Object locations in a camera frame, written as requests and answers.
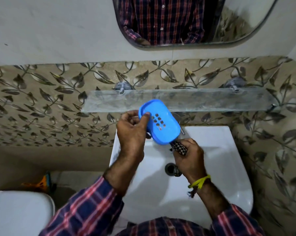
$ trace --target plaid shirt sleeve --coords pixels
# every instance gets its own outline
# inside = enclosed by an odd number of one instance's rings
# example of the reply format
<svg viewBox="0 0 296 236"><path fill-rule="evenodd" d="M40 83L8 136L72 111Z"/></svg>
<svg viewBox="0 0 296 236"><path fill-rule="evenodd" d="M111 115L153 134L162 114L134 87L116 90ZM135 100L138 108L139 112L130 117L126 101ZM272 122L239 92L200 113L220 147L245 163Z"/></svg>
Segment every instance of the plaid shirt sleeve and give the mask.
<svg viewBox="0 0 296 236"><path fill-rule="evenodd" d="M133 30L135 22L135 11L132 0L118 0L118 10L120 13L120 23L129 38L136 40L141 37Z"/></svg>
<svg viewBox="0 0 296 236"><path fill-rule="evenodd" d="M101 176L91 187L72 196L39 236L107 235L123 206L122 197Z"/></svg>
<svg viewBox="0 0 296 236"><path fill-rule="evenodd" d="M190 31L187 34L187 38L184 40L185 44L200 43L202 37L204 36L204 5L205 0L199 0L199 2L196 3L196 7L193 11L193 21L190 25Z"/></svg>
<svg viewBox="0 0 296 236"><path fill-rule="evenodd" d="M236 205L231 205L213 220L210 230L219 236L265 236L257 221Z"/></svg>

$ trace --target hand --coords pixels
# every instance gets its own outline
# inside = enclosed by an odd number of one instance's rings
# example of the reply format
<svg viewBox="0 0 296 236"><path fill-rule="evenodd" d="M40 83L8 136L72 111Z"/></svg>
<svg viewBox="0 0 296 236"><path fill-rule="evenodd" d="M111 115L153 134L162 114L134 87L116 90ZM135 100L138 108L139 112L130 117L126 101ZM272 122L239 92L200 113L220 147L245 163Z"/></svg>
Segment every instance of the hand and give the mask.
<svg viewBox="0 0 296 236"><path fill-rule="evenodd" d="M139 162L143 160L146 129L149 119L150 113L145 113L139 120L138 110L122 114L116 125L117 136L121 145L120 155L138 160Z"/></svg>
<svg viewBox="0 0 296 236"><path fill-rule="evenodd" d="M187 154L182 156L177 151L174 151L175 164L189 183L192 184L207 176L204 165L204 151L192 138L182 139L180 143L187 148Z"/></svg>
<svg viewBox="0 0 296 236"><path fill-rule="evenodd" d="M141 37L136 38L135 42L142 45L142 46L150 46L151 45L149 41L147 41L146 39L141 38Z"/></svg>

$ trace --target blue soap dish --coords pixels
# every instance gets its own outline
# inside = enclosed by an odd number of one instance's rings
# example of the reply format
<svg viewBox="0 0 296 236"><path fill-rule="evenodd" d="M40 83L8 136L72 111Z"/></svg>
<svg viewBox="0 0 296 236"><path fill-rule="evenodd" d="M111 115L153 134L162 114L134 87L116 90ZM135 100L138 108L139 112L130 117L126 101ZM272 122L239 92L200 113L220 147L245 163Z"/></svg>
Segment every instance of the blue soap dish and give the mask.
<svg viewBox="0 0 296 236"><path fill-rule="evenodd" d="M161 100L152 99L144 103L139 108L139 118L146 112L150 112L147 131L156 143L166 145L179 136L181 132L180 125Z"/></svg>

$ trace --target frosted glass shelf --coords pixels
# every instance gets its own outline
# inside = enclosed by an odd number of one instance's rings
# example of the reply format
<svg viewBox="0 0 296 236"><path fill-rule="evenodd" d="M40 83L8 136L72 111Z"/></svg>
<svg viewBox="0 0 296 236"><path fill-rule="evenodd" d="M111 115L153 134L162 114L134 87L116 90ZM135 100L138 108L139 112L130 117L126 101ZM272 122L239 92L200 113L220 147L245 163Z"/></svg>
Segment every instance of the frosted glass shelf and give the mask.
<svg viewBox="0 0 296 236"><path fill-rule="evenodd" d="M176 90L91 91L82 108L84 113L125 112L151 99L160 99L171 112L266 111L276 101L264 88L248 87Z"/></svg>

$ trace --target mirror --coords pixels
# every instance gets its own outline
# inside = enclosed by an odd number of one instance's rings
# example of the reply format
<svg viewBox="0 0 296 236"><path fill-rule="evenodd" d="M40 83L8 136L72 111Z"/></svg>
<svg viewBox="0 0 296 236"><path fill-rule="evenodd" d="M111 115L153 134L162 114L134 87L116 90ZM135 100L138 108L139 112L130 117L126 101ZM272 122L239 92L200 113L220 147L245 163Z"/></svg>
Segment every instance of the mirror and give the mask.
<svg viewBox="0 0 296 236"><path fill-rule="evenodd" d="M276 0L113 0L123 35L136 46L231 43L250 35Z"/></svg>

